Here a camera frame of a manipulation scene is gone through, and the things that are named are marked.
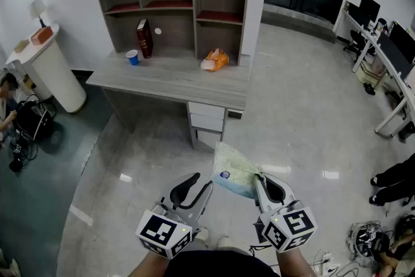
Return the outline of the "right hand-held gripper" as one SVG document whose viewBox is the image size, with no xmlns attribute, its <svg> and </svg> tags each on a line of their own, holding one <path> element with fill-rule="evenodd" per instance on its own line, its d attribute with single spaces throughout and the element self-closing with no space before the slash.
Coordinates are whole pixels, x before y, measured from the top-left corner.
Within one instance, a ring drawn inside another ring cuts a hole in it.
<svg viewBox="0 0 415 277">
<path fill-rule="evenodd" d="M 277 253 L 306 244 L 318 229 L 310 207 L 295 200 L 291 187 L 277 176 L 256 173 L 254 184 L 262 213 L 254 224 L 259 242 L 268 242 Z"/>
</svg>

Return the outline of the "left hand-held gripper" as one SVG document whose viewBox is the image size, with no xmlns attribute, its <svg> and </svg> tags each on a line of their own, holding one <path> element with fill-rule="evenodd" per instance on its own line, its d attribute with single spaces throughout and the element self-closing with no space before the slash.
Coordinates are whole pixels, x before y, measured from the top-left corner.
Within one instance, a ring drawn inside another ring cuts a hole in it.
<svg viewBox="0 0 415 277">
<path fill-rule="evenodd" d="M 192 203 L 181 205 L 200 173 L 189 173 L 169 180 L 161 191 L 160 201 L 145 210 L 136 237 L 151 252 L 173 259 L 189 245 L 200 231 L 198 219 L 213 191 L 213 182 L 204 184 Z"/>
</svg>

